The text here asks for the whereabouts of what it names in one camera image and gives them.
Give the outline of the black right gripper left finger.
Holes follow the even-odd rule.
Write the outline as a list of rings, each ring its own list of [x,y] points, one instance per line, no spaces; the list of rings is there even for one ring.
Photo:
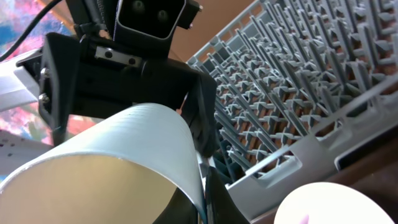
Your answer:
[[[170,202],[153,224],[197,224],[196,207],[188,197],[176,188]]]

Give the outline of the white pink-rimmed bowl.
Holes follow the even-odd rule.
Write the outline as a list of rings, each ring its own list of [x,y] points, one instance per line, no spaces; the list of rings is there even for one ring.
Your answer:
[[[274,224],[384,224],[393,219],[361,192],[332,182],[303,185],[279,205]]]

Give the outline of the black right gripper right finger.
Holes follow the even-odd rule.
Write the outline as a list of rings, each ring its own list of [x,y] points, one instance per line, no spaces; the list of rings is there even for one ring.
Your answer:
[[[249,224],[234,204],[214,167],[208,168],[205,200],[208,224]]]

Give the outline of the light blue cup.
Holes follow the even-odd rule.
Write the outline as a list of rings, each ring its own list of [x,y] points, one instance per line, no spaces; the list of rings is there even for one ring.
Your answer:
[[[2,223],[153,223],[176,188],[206,205],[184,119],[144,103],[121,111],[11,172]]]

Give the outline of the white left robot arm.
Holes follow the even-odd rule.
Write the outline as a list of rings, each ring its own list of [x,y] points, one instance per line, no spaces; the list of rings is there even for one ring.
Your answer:
[[[215,80],[143,44],[101,37],[48,33],[43,47],[1,64],[1,109],[45,99],[39,111],[57,144],[71,114],[106,119],[139,103],[181,110],[195,149],[210,157],[218,148]]]

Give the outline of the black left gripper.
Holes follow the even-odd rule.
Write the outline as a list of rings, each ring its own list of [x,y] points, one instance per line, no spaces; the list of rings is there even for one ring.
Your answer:
[[[97,55],[118,45],[99,38],[78,40],[48,33],[44,45],[17,62],[39,85],[39,114],[52,130],[53,143],[66,140],[71,114],[106,119],[138,103],[179,109],[199,73],[165,58],[139,58],[123,52],[125,62]]]

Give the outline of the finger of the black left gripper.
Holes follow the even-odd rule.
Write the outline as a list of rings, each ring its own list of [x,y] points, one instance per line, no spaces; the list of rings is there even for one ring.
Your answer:
[[[209,74],[196,72],[182,106],[182,117],[190,128],[195,149],[203,157],[211,157],[218,149],[214,117],[216,88],[217,84]]]

